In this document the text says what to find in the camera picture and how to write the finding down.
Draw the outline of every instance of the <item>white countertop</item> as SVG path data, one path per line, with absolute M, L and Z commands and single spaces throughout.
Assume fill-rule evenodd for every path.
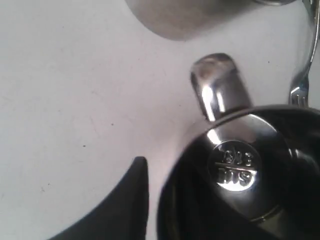
M 145 28 L 124 0 L 1 0 L 0 239 L 59 233 L 137 155 L 148 159 L 147 239 L 155 239 L 161 186 L 184 133 L 202 118 L 192 63 L 225 52 L 255 105 L 286 103 L 304 19 L 300 1 L 261 7 L 173 41 Z M 313 67 L 310 105 L 320 109 L 319 73 Z

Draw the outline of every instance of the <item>kettle handle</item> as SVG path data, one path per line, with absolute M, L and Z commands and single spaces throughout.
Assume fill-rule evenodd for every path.
M 202 113 L 211 123 L 252 107 L 236 64 L 225 53 L 214 53 L 195 62 L 191 68 L 191 83 Z

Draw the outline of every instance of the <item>white surface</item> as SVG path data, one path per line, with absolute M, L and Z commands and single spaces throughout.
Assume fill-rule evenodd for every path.
M 3 240 L 45 240 L 70 226 L 136 155 L 148 158 L 155 239 L 160 187 L 184 132 L 202 118 L 190 66 L 226 52 L 256 105 L 285 103 L 305 13 L 301 2 L 264 7 L 184 42 L 150 32 L 124 0 L 0 2 Z M 315 68 L 310 85 L 319 89 Z

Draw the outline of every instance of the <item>black plastic part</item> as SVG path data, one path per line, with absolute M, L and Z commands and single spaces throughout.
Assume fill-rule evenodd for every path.
M 148 209 L 148 164 L 136 157 L 100 205 L 50 240 L 145 240 Z

